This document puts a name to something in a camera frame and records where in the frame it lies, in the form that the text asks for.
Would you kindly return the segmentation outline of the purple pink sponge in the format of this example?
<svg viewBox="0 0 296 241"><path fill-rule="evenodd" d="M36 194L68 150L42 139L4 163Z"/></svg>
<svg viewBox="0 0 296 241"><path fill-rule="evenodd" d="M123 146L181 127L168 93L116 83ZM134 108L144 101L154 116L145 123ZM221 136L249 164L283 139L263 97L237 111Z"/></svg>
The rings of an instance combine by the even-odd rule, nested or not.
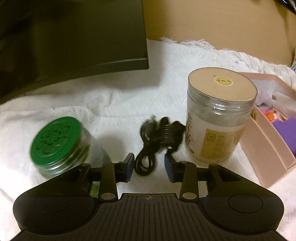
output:
<svg viewBox="0 0 296 241"><path fill-rule="evenodd" d="M296 152L296 120L295 117L288 118L285 121L275 120L273 126L280 136L286 142L291 152Z"/></svg>

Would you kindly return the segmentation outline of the pastel squishy toy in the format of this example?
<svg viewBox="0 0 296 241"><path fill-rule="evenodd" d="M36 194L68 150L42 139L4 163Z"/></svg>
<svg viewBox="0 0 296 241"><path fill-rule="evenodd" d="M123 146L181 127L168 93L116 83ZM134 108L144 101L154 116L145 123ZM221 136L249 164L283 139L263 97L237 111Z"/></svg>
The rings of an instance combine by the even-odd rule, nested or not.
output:
<svg viewBox="0 0 296 241"><path fill-rule="evenodd" d="M274 121L286 121L286 118L275 108L269 108L268 106L259 106L258 108L271 123Z"/></svg>

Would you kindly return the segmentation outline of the tall clear plastic jar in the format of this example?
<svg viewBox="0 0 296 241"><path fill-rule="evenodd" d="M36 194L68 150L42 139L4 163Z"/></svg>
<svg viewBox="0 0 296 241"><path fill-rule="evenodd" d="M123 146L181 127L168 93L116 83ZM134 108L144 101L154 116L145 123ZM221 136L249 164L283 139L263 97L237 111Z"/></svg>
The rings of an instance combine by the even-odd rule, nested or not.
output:
<svg viewBox="0 0 296 241"><path fill-rule="evenodd" d="M254 107L257 88L242 74L205 67L188 76L185 142L199 161L218 164L234 152Z"/></svg>

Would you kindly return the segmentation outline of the black monitor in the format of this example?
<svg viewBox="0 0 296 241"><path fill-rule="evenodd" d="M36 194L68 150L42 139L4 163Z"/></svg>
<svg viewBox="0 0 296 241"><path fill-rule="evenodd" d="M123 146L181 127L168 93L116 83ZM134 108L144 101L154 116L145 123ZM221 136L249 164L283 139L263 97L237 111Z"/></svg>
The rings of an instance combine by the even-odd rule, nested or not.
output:
<svg viewBox="0 0 296 241"><path fill-rule="evenodd" d="M149 67L142 1L1 1L1 102Z"/></svg>

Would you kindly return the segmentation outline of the pink cardboard box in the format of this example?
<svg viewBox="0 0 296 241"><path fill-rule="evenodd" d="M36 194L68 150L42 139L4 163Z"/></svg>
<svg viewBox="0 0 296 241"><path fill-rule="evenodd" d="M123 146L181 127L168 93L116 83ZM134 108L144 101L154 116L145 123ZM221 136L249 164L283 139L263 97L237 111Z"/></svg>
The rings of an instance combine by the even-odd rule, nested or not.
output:
<svg viewBox="0 0 296 241"><path fill-rule="evenodd" d="M295 99L295 91L272 74L242 72L258 90L269 95L280 92ZM268 188L295 168L295 156L267 117L255 106L240 144L247 155L260 184Z"/></svg>

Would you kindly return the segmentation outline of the green lid glass jar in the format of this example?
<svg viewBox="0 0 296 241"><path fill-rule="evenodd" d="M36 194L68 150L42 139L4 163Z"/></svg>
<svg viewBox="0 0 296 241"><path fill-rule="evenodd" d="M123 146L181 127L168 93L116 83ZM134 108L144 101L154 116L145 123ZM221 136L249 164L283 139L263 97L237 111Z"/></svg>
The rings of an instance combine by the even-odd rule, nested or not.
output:
<svg viewBox="0 0 296 241"><path fill-rule="evenodd" d="M76 118L65 116L44 126L35 136L30 158L46 178L89 163L95 139Z"/></svg>

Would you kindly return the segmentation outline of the lavender fluffy scrunchie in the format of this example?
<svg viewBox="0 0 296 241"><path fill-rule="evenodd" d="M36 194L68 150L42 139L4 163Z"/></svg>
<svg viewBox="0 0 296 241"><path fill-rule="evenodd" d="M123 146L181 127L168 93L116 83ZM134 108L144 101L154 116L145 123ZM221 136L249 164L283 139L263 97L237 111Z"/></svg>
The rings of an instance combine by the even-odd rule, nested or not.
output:
<svg viewBox="0 0 296 241"><path fill-rule="evenodd" d="M255 100L255 105L272 108L273 102L275 100L275 95L270 95L267 91L259 89Z"/></svg>

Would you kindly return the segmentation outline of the white textured cloth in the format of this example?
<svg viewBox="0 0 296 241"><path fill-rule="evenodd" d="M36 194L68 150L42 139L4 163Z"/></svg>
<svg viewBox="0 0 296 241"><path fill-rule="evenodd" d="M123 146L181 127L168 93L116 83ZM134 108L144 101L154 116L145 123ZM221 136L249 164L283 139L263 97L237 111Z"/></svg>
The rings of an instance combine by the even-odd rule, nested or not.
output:
<svg viewBox="0 0 296 241"><path fill-rule="evenodd" d="M204 40L180 44L163 38L147 42L149 69L90 76L28 92L1 105L1 240L19 227L15 199L44 181L30 160L36 133L63 116L77 118L111 160L122 161L142 149L139 129L156 116L186 121L187 83L191 71L222 67L237 72L274 74L295 87L295 72L286 65L259 60L233 50L217 50Z"/></svg>

